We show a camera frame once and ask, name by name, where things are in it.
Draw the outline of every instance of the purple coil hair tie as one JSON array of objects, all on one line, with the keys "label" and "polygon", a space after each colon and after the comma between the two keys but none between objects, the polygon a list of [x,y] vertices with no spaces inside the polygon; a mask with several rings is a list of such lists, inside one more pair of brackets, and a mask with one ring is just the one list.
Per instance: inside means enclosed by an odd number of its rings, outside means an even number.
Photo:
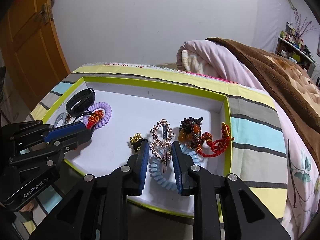
[{"label": "purple coil hair tie", "polygon": [[[96,124],[96,129],[101,128],[102,126],[105,126],[109,122],[111,117],[111,107],[109,106],[109,104],[105,102],[95,103],[88,108],[90,112],[94,112],[95,110],[98,110],[98,109],[104,110],[104,117]],[[87,126],[88,118],[89,118],[88,115],[85,115],[83,117],[82,121],[85,126]]]}]

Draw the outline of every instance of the light blue coil hair tie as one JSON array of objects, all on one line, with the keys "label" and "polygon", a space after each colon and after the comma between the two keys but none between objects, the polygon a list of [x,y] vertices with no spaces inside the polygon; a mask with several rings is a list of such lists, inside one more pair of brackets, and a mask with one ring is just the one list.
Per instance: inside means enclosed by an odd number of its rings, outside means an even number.
[{"label": "light blue coil hair tie", "polygon": [[[180,144],[180,148],[181,148],[181,151],[182,151],[183,154],[188,154],[188,155],[190,155],[192,157],[192,160],[193,160],[195,165],[201,166],[199,157],[198,157],[197,153],[194,150],[188,148],[184,144]],[[155,179],[155,181],[161,187],[166,188],[167,190],[172,190],[172,191],[177,190],[177,184],[175,182],[168,181],[166,178],[164,178],[161,175],[160,165],[161,165],[161,161],[160,160],[153,159],[151,165],[149,166],[150,167],[150,173],[151,173],[152,177]]]}]

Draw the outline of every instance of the striped bed sheet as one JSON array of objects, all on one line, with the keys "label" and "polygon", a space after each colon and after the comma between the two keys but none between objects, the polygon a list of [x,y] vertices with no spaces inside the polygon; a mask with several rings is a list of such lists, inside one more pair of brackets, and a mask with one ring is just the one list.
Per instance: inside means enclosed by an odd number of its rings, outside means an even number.
[{"label": "striped bed sheet", "polygon": [[[160,68],[147,65],[127,64],[124,66],[118,63],[80,67],[53,88],[31,112],[26,121],[42,119],[56,100],[83,76],[99,75],[157,80],[225,94],[230,107],[231,132],[235,137],[232,144],[230,172],[237,174],[275,217],[282,221],[287,199],[287,155],[279,118],[270,96],[262,91],[232,82],[163,68],[160,69],[161,71],[150,71],[151,69]],[[228,84],[229,89],[221,92],[220,87],[225,84]],[[70,179],[67,186],[61,183],[61,180],[69,180],[69,175],[66,173],[36,198],[38,205],[33,210],[33,218],[24,222],[28,233],[39,225],[76,183],[77,180],[74,178],[77,175]]]}]

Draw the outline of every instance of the red knotted charm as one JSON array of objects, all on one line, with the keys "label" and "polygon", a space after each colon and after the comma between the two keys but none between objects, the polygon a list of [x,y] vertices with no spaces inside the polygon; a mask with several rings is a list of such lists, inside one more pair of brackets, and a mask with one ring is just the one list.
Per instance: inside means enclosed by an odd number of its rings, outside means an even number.
[{"label": "red knotted charm", "polygon": [[[229,143],[233,141],[235,138],[234,137],[231,138],[230,128],[224,122],[222,123],[221,131],[222,131],[222,138],[219,140],[215,140],[214,142],[212,142],[212,135],[210,133],[208,132],[203,133],[195,149],[196,153],[199,153],[202,157],[216,157],[221,153],[223,153],[227,149]],[[204,141],[211,148],[214,154],[204,154],[202,152],[201,146]]]},{"label": "red knotted charm", "polygon": [[93,115],[90,115],[88,118],[88,123],[86,128],[91,129],[93,126],[95,126],[101,119],[103,118],[103,111],[97,110],[93,113]]}]

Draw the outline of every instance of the gold charm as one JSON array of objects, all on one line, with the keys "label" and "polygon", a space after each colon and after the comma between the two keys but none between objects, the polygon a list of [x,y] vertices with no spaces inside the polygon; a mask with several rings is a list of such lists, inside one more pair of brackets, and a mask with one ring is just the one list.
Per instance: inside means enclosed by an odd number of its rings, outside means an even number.
[{"label": "gold charm", "polygon": [[[157,131],[162,126],[162,138],[163,141],[161,142],[158,138]],[[157,122],[157,125],[153,126],[153,129],[150,131],[152,133],[153,141],[151,143],[150,149],[154,157],[161,161],[162,163],[162,171],[166,173],[167,171],[167,160],[170,160],[171,156],[171,139],[173,137],[172,129],[170,128],[170,124],[167,122],[166,119],[162,119],[161,121]],[[162,148],[162,155],[158,152],[159,149],[156,149],[156,146]]]},{"label": "gold charm", "polygon": [[134,152],[137,153],[140,150],[142,141],[148,141],[141,137],[141,133],[136,133],[133,137],[130,137],[130,144],[132,145]]}]

